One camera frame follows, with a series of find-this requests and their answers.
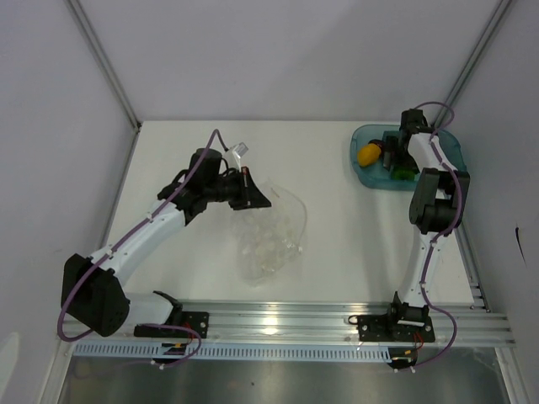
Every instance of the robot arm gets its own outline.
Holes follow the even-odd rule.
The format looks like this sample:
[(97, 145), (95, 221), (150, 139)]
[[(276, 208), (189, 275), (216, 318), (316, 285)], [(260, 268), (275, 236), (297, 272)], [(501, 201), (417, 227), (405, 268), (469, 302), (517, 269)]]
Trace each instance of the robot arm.
[(176, 324), (181, 317), (181, 304), (172, 297), (163, 292), (125, 294), (122, 286), (161, 242), (186, 227), (208, 203), (228, 202), (234, 210), (271, 206), (254, 184), (248, 168), (240, 166), (240, 157), (246, 151), (243, 143), (229, 149), (224, 156), (228, 169), (219, 174), (221, 153), (199, 149), (191, 157), (189, 170), (194, 171), (200, 159), (202, 163), (190, 181), (177, 192), (185, 173), (181, 172), (164, 187), (145, 218), (116, 244), (120, 244), (117, 248), (109, 244), (87, 258), (71, 256), (64, 267), (63, 306), (79, 280), (91, 268), (93, 272), (72, 297), (67, 313), (102, 337), (108, 337), (124, 324), (181, 325)]
[(414, 241), (404, 280), (387, 314), (358, 316), (361, 341), (413, 343), (416, 333), (425, 342), (435, 340), (425, 296), (428, 298), (447, 237), (460, 225), (470, 177), (456, 170), (433, 133), (422, 110), (404, 111), (401, 138), (392, 139), (391, 152), (385, 152), (384, 167), (408, 169), (413, 159), (412, 165), (421, 173), (409, 208)]

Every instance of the white table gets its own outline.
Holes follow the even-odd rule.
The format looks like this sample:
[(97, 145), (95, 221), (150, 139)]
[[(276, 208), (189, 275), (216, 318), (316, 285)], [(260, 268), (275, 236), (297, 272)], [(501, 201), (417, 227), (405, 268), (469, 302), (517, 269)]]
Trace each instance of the white table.
[[(370, 122), (147, 121), (115, 214), (116, 241), (147, 212), (161, 188), (189, 166), (214, 128), (231, 146), (244, 141), (255, 183), (270, 178), (307, 206), (300, 259), (253, 287), (239, 276), (232, 210), (211, 204), (146, 259), (125, 289), (161, 290), (180, 300), (390, 301), (408, 263), (413, 227), (408, 192), (364, 187), (349, 161), (350, 137)], [(218, 141), (214, 148), (220, 150)], [(472, 304), (454, 236), (441, 254), (431, 291), (444, 305)]]

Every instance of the yellow object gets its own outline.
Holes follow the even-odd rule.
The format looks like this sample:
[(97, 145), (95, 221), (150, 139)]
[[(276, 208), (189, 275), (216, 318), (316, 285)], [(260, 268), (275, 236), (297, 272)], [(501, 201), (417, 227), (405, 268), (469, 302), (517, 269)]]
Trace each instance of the yellow object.
[(357, 152), (357, 162), (360, 167), (367, 167), (377, 162), (381, 154), (382, 149), (379, 146), (369, 143)]

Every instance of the clear plastic bag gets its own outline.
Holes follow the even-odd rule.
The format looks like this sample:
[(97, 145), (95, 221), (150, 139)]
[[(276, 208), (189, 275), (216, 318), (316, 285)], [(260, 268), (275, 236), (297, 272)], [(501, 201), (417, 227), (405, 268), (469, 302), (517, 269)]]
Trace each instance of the clear plastic bag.
[(307, 207), (293, 193), (271, 181), (259, 189), (271, 201), (271, 208), (233, 215), (239, 239), (240, 276), (251, 285), (270, 279), (299, 257), (307, 225)]

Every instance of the teal tray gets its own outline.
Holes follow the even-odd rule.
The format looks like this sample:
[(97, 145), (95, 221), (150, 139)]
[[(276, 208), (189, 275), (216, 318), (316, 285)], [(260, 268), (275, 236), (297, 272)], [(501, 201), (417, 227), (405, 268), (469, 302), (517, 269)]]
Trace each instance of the teal tray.
[[(390, 173), (379, 159), (369, 167), (360, 167), (357, 162), (357, 152), (373, 139), (381, 140), (385, 131), (398, 131), (398, 125), (364, 125), (356, 129), (350, 143), (350, 161), (361, 183), (369, 188), (390, 189), (394, 191), (413, 191), (419, 179), (419, 174), (413, 181), (396, 180), (390, 178)], [(442, 130), (438, 135), (440, 146), (447, 158), (459, 171), (467, 171), (462, 159), (461, 145), (450, 132)]]

